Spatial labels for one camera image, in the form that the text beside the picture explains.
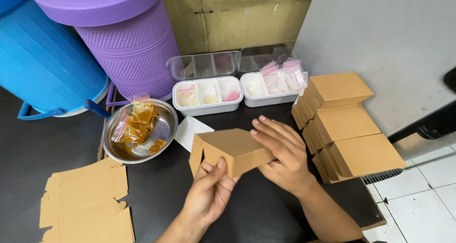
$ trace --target stainless steel bowl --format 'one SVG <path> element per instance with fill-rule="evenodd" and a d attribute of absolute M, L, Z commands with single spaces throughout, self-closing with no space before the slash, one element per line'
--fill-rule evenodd
<path fill-rule="evenodd" d="M 133 104 L 127 104 L 121 107 L 108 119 L 103 128 L 103 148 L 108 156 L 125 164 L 141 163 L 158 156 L 173 141 L 174 135 L 177 132 L 176 111 L 165 101 L 158 99 L 152 100 L 155 102 L 155 108 L 158 113 L 155 129 L 140 146 L 134 147 L 133 143 L 116 143 L 111 141 L 113 131 L 119 123 L 120 111 L 122 109 L 132 109 Z M 157 139 L 166 141 L 166 144 L 158 153 L 150 156 L 147 154 L 147 151 Z"/>

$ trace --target blue bucket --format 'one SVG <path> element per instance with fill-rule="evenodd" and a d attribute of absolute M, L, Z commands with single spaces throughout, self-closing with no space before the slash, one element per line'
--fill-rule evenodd
<path fill-rule="evenodd" d="M 108 76 L 71 27 L 22 0 L 0 14 L 0 86 L 24 101 L 18 118 L 35 120 L 86 111 L 85 100 L 108 92 Z M 27 116 L 30 106 L 41 114 Z"/>

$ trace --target purple container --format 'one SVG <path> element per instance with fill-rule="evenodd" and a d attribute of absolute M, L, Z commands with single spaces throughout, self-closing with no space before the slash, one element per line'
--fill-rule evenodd
<path fill-rule="evenodd" d="M 163 0 L 36 0 L 53 20 L 72 25 L 120 94 L 167 98 L 166 61 L 179 56 Z"/>

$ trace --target purple lid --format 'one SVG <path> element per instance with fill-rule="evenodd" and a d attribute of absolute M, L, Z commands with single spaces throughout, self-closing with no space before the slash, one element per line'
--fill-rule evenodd
<path fill-rule="evenodd" d="M 145 12 L 158 0 L 35 0 L 61 24 L 93 27 L 114 24 Z"/>

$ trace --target black countertop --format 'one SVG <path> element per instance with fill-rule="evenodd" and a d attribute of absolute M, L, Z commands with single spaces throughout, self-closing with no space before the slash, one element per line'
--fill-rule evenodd
<path fill-rule="evenodd" d="M 2 242 L 39 242 L 40 201 L 54 172 L 96 162 L 103 119 L 85 112 L 68 118 L 22 121 L 16 118 L 22 101 L 0 87 L 0 235 Z M 216 130 L 252 129 L 263 114 L 293 126 L 291 103 L 197 117 Z M 189 152 L 177 142 L 158 157 L 127 165 L 128 196 L 136 242 L 157 239 L 181 210 L 193 177 Z M 319 178 L 309 158 L 309 170 Z M 360 178 L 322 184 L 361 227 L 383 221 Z M 257 169 L 244 174 L 222 216 L 202 242 L 308 242 L 315 240 L 299 201 L 266 179 Z"/>

